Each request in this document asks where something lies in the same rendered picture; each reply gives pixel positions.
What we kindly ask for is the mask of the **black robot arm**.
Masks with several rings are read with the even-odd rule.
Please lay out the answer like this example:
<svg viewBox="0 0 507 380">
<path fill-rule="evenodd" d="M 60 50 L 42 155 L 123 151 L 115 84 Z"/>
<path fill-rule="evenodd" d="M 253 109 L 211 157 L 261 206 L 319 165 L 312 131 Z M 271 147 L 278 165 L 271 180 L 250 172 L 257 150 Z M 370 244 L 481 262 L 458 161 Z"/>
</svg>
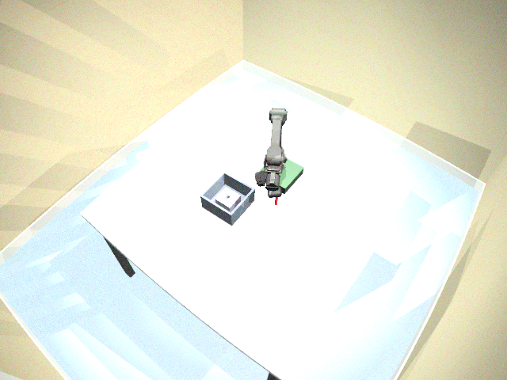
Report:
<svg viewBox="0 0 507 380">
<path fill-rule="evenodd" d="M 269 120 L 272 123 L 271 143 L 265 155 L 265 171 L 255 173 L 255 181 L 259 187 L 265 186 L 269 191 L 277 191 L 280 185 L 280 174 L 286 167 L 288 160 L 285 149 L 282 147 L 283 126 L 288 117 L 285 108 L 272 108 L 269 110 Z M 266 167 L 266 162 L 267 166 Z"/>
</svg>

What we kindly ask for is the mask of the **white flat plate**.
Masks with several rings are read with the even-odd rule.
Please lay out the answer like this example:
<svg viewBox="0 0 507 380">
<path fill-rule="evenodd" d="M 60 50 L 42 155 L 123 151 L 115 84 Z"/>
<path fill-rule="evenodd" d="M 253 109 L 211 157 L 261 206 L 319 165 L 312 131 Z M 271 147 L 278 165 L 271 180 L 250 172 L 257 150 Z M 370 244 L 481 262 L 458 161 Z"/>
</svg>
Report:
<svg viewBox="0 0 507 380">
<path fill-rule="evenodd" d="M 232 212 L 240 202 L 241 196 L 227 187 L 215 198 L 215 203 L 229 212 Z"/>
</svg>

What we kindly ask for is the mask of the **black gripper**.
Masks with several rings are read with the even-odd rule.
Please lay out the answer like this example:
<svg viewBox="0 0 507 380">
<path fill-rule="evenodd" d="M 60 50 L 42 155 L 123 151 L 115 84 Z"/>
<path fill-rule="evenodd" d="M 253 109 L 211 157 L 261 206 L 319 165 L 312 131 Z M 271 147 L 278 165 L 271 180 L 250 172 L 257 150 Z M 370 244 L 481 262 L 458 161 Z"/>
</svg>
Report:
<svg viewBox="0 0 507 380">
<path fill-rule="evenodd" d="M 263 161 L 263 165 L 264 165 L 264 170 L 265 170 L 265 161 Z M 279 189 L 277 191 L 269 191 L 269 190 L 267 190 L 267 193 L 268 193 L 268 197 L 269 198 L 276 198 L 276 197 L 281 197 L 282 196 L 281 187 L 279 187 Z"/>
</svg>

